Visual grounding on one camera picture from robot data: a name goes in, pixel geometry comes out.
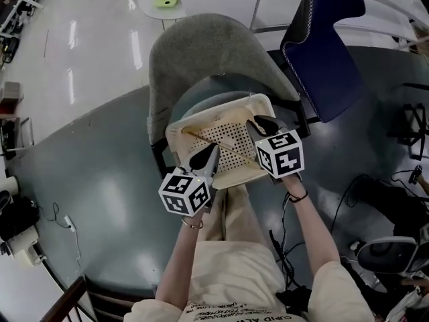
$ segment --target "blue chair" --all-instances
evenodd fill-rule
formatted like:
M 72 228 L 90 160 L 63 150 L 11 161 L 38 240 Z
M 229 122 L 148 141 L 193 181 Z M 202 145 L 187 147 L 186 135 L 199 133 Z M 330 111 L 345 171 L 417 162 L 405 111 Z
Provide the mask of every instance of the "blue chair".
M 363 0 L 302 0 L 281 42 L 270 53 L 281 69 L 290 68 L 317 117 L 328 122 L 349 108 L 365 90 L 363 80 L 334 23 L 365 14 Z

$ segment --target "stick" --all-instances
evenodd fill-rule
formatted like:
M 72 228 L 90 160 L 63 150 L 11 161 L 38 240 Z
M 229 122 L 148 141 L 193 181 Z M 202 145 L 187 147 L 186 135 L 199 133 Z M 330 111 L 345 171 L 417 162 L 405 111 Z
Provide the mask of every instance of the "stick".
M 228 147 L 225 147 L 224 145 L 222 145 L 222 144 L 220 144 L 220 143 L 216 143 L 216 142 L 214 142 L 214 141 L 207 140 L 207 139 L 205 139 L 205 138 L 203 138 L 203 137 L 201 137 L 201 136 L 197 135 L 196 133 L 193 133 L 192 131 L 185 131 L 184 133 L 187 133 L 188 135 L 194 136 L 195 138 L 198 138 L 199 140 L 202 140 L 202 141 L 207 142 L 207 143 L 215 143 L 215 144 L 217 144 L 220 148 L 225 149 L 226 151 L 233 153 L 234 155 L 238 156 L 239 158 L 241 158 L 241 159 L 243 159 L 243 160 L 249 161 L 249 162 L 250 162 L 250 164 L 257 166 L 258 168 L 261 168 L 261 167 L 259 166 L 259 164 L 258 164 L 256 161 L 252 160 L 251 158 L 246 158 L 245 156 L 243 156 L 243 155 L 241 155 L 241 154 L 239 154 L 239 153 L 235 152 L 235 151 L 234 151 L 234 150 L 232 150 L 232 149 L 229 149 Z

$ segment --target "bracelet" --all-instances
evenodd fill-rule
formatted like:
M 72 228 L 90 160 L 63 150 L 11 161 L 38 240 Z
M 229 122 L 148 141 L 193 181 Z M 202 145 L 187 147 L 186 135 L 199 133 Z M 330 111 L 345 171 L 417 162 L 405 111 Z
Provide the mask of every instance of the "bracelet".
M 297 197 L 295 197 L 293 195 L 290 195 L 290 196 L 295 198 L 295 200 L 293 200 L 292 198 L 290 198 L 290 201 L 293 202 L 293 203 L 297 203 L 298 201 L 301 201 L 302 199 L 304 199 L 304 198 L 306 198 L 308 196 L 308 191 L 306 190 L 306 194 L 303 197 L 301 197 L 301 198 L 297 198 Z
M 184 225 L 187 225 L 190 229 L 202 229 L 202 227 L 204 227 L 204 223 L 202 221 L 200 221 L 200 225 L 197 227 L 195 225 L 189 224 L 188 222 L 186 222 L 184 220 L 184 217 L 182 217 L 182 223 Z

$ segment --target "beige pants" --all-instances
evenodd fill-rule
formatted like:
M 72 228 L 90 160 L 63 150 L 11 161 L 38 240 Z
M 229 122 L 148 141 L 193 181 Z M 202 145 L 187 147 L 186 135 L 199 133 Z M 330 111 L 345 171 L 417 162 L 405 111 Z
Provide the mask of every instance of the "beige pants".
M 246 241 L 267 245 L 245 185 L 216 193 L 210 213 L 202 217 L 198 241 Z

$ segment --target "perforated tray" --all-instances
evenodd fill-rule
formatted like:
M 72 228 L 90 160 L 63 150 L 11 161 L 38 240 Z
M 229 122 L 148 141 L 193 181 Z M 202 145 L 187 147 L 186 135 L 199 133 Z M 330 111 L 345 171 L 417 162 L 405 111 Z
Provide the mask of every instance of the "perforated tray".
M 187 155 L 205 145 L 207 143 L 192 135 L 182 133 L 182 129 L 187 126 L 199 126 L 207 124 L 208 121 L 219 120 L 219 115 L 239 107 L 245 107 L 250 110 L 253 115 L 269 115 L 275 117 L 271 102 L 262 94 L 251 95 L 230 103 L 218 105 L 211 109 L 207 109 L 181 119 L 170 124 L 166 130 L 166 137 L 170 150 L 179 161 L 183 160 Z M 253 144 L 247 133 L 245 125 L 240 123 L 226 123 L 221 126 L 209 127 L 202 129 L 197 134 L 207 140 L 222 143 L 235 152 L 252 160 L 255 159 Z M 267 172 L 258 168 L 250 161 L 246 161 L 241 157 L 221 148 L 221 158 L 217 173 L 213 177 L 213 187 L 216 189 L 226 189 L 228 187 L 243 184 L 262 176 L 267 175 Z

